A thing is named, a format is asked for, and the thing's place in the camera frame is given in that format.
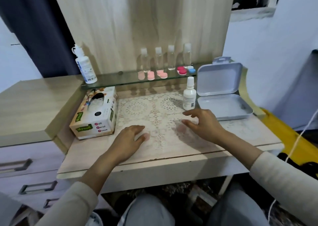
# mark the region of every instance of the person's left hand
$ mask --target person's left hand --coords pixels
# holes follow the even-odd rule
[[[106,151],[106,154],[114,161],[115,166],[130,158],[146,139],[146,133],[134,140],[135,136],[140,133],[145,126],[132,125],[124,128],[115,138],[113,144]]]

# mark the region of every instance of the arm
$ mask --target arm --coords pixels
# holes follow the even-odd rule
[[[217,144],[235,156],[250,175],[290,213],[307,225],[318,222],[318,181],[226,131],[209,110],[194,109],[184,115],[198,117],[199,124],[182,122],[201,138]]]
[[[144,128],[133,125],[123,129],[110,148],[52,206],[37,226],[84,226],[96,207],[97,196],[113,168],[130,158],[145,141],[145,134],[134,140],[135,135]]]

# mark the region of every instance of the glass shelf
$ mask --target glass shelf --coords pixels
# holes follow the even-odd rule
[[[186,75],[179,75],[177,72],[177,68],[174,70],[165,69],[164,71],[166,73],[168,73],[168,78],[166,78],[166,79],[160,78],[157,75],[156,71],[155,71],[155,79],[154,80],[147,80],[146,73],[145,73],[145,79],[139,80],[137,71],[125,71],[125,72],[97,75],[97,82],[92,83],[92,84],[86,84],[85,82],[83,82],[82,89],[89,90],[89,89],[95,89],[95,88],[101,88],[101,87],[145,83],[145,82],[152,82],[152,81],[161,81],[161,80],[169,80],[169,79],[184,78],[184,77],[189,77],[189,76],[196,76],[198,68],[200,68],[204,64],[210,64],[210,63],[212,63],[212,62],[193,64],[193,67],[196,70],[196,72],[194,74],[190,74],[188,71]]]

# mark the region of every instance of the hand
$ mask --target hand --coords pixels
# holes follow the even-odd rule
[[[194,124],[189,120],[182,120],[182,123],[189,127],[194,133],[202,139],[214,144],[222,144],[222,140],[228,132],[221,126],[210,110],[193,109],[185,111],[183,114],[191,115],[192,118],[198,117],[198,124]]]
[[[142,134],[137,140],[134,140],[135,136],[144,128],[143,125],[132,125],[124,128],[117,135],[110,148],[105,152],[108,158],[113,160],[115,166],[130,158],[145,141],[147,133]]]

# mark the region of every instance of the sleeve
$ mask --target sleeve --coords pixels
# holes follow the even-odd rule
[[[97,203],[98,198],[95,192],[86,184],[76,182],[36,226],[85,226]]]
[[[250,170],[251,177],[288,212],[308,226],[318,224],[318,181],[269,152]]]

